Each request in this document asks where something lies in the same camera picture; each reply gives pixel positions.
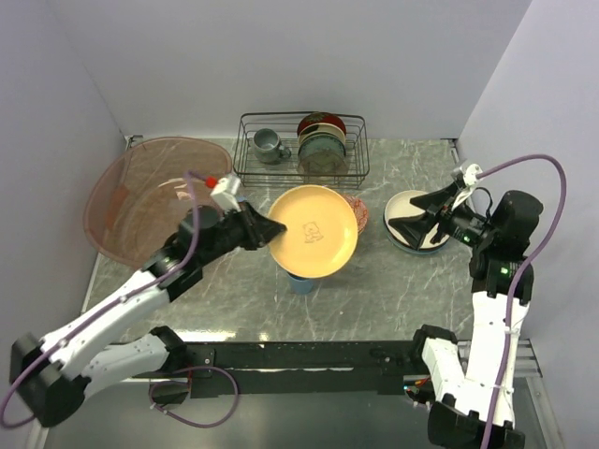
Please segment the cream white bear plate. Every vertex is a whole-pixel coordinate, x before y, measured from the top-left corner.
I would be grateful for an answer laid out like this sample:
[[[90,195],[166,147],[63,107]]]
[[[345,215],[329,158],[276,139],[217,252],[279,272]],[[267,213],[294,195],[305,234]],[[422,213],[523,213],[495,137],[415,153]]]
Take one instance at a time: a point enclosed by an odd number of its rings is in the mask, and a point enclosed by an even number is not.
[[[407,191],[399,192],[396,195],[394,195],[387,202],[385,210],[384,210],[383,225],[384,225],[386,233],[393,235],[396,239],[398,239],[402,243],[406,244],[407,246],[409,246],[409,245],[407,244],[406,240],[403,238],[403,236],[398,231],[393,229],[388,224],[388,220],[392,219],[392,218],[397,218],[397,217],[402,218],[402,217],[410,217],[410,216],[415,215],[417,212],[417,208],[412,206],[409,203],[409,200],[414,196],[420,196],[420,195],[424,195],[424,194],[425,194],[424,191],[418,191],[418,190],[407,190]],[[445,242],[446,240],[449,241],[449,236],[443,236],[441,242]],[[424,243],[420,249],[431,249],[436,245],[433,245],[430,243]]]

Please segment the yellow bear plate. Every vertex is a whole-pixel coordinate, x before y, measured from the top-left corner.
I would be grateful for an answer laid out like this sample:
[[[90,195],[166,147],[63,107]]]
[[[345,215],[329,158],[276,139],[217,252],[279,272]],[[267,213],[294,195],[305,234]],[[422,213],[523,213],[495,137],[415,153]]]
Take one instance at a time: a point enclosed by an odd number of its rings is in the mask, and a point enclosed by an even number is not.
[[[269,218],[286,226],[270,244],[270,254],[284,270],[317,279],[339,271],[358,243],[358,224],[347,201],[328,187],[292,188],[270,206]]]

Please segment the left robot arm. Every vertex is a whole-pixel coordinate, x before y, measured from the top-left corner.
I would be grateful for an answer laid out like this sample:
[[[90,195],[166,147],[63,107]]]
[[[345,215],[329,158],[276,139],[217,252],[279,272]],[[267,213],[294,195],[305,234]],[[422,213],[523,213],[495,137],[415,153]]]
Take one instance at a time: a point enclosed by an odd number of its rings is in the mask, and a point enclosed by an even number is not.
[[[203,269],[241,248],[265,247],[286,230],[242,201],[219,215],[195,207],[151,258],[88,312],[41,338],[26,333],[11,346],[10,395],[18,395],[43,427],[55,427],[91,396],[145,372],[178,374],[186,346],[160,326],[132,343],[121,336],[145,315],[167,306],[203,278]]]

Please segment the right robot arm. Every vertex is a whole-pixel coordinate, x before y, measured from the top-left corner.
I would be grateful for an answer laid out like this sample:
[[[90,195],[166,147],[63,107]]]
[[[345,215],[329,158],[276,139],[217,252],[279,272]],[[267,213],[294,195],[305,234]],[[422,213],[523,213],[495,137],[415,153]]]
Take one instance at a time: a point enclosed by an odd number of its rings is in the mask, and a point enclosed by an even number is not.
[[[522,448],[517,430],[513,379],[521,326],[533,291],[533,268],[525,261],[542,203],[521,191],[506,192],[491,216],[473,211],[457,184],[426,194],[405,191],[387,203],[387,231],[413,252],[431,250],[453,238],[471,248],[469,272],[474,309],[467,360],[455,334],[424,325],[409,351],[412,367],[430,373],[430,386],[409,397],[431,406],[430,443],[444,448]]]

